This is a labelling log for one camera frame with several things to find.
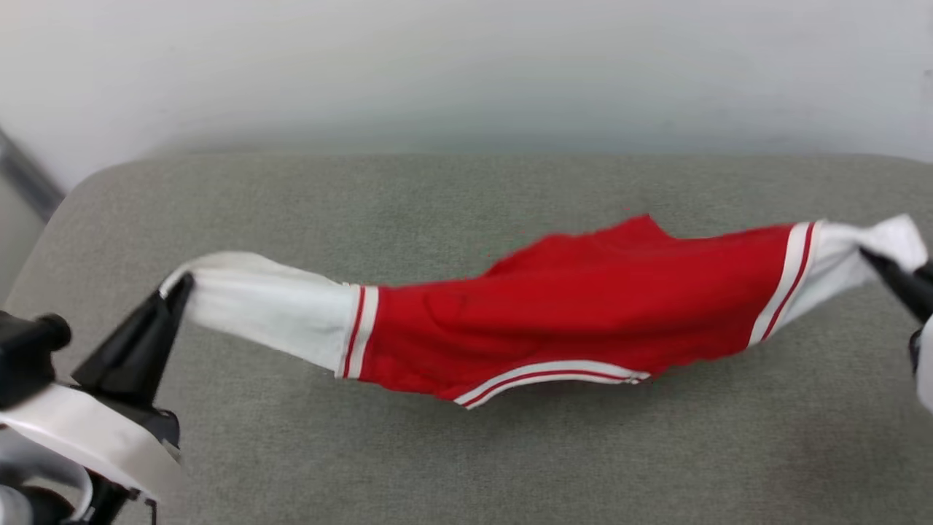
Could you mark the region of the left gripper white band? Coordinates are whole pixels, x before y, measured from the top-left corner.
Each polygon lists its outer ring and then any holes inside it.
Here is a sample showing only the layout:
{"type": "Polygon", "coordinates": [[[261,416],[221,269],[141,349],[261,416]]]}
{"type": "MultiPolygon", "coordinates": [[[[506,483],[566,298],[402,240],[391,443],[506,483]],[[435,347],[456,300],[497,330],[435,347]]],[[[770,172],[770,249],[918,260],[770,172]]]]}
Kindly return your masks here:
{"type": "MultiPolygon", "coordinates": [[[[195,279],[186,272],[154,290],[72,373],[85,392],[151,408],[195,279]]],[[[183,481],[178,459],[136,422],[93,396],[51,384],[4,409],[2,422],[24,438],[127,489],[161,501],[183,481]]]]}

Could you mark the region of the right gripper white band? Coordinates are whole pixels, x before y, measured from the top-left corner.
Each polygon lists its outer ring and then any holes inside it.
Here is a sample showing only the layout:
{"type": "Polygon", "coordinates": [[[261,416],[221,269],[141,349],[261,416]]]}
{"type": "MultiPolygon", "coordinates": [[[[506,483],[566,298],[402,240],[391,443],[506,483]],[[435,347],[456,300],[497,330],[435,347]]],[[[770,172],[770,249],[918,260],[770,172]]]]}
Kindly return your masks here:
{"type": "Polygon", "coordinates": [[[919,322],[924,322],[923,327],[910,337],[907,349],[912,363],[917,398],[923,408],[932,414],[932,262],[927,260],[919,268],[905,271],[895,260],[886,256],[863,248],[860,252],[907,311],[919,322]]]}

